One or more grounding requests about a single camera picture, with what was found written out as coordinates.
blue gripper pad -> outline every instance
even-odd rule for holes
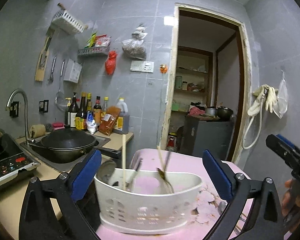
[[[287,145],[289,145],[292,149],[296,149],[295,145],[289,141],[287,138],[283,137],[281,134],[276,135],[280,140],[284,141]]]
[[[101,152],[99,150],[95,150],[95,152],[91,155],[91,158],[87,161],[86,165],[75,178],[74,182],[72,183],[71,194],[71,198],[74,202],[84,197],[84,194],[87,192],[94,175],[101,165],[101,159]]]
[[[228,203],[233,198],[232,184],[212,154],[205,150],[202,155],[202,163],[206,169],[220,198]]]

red pouch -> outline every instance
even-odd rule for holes
[[[117,58],[117,53],[114,50],[109,52],[109,57],[105,62],[105,68],[108,75],[112,75],[115,70],[115,62]]]

faucet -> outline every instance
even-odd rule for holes
[[[14,90],[8,99],[6,110],[10,110],[12,100],[16,94],[21,94],[23,96],[23,100],[25,101],[25,133],[26,133],[26,144],[29,145],[28,98],[27,98],[26,92],[24,92],[20,88],[17,88],[16,90]]]

pink tablecloth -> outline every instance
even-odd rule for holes
[[[167,151],[162,151],[162,158],[165,159]],[[133,160],[130,164],[130,168],[136,166],[138,159],[142,157],[142,170],[155,171],[157,167],[161,167],[158,152],[156,149],[142,149],[135,153]],[[242,170],[231,162],[227,163],[234,173],[241,172],[247,176]],[[116,240],[176,240],[176,239],[188,239],[188,240],[202,240],[205,235],[210,231],[211,227],[219,218],[217,206],[222,201],[218,192],[216,191],[213,183],[205,170],[202,159],[198,157],[183,155],[179,153],[172,153],[167,171],[177,172],[190,172],[200,176],[203,180],[202,188],[199,191],[197,203],[194,205],[192,211],[191,220],[187,223],[182,230],[174,234],[159,235],[159,236],[144,236],[144,235],[130,235],[123,234],[109,230],[101,225],[97,234],[102,240],[116,239]],[[243,210],[244,214],[248,214],[252,204],[252,199],[248,200]],[[240,228],[243,226],[243,222],[239,221],[237,224]]]

wok lid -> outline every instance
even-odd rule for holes
[[[82,149],[93,145],[96,141],[94,136],[74,128],[58,129],[41,139],[44,147],[53,150]]]

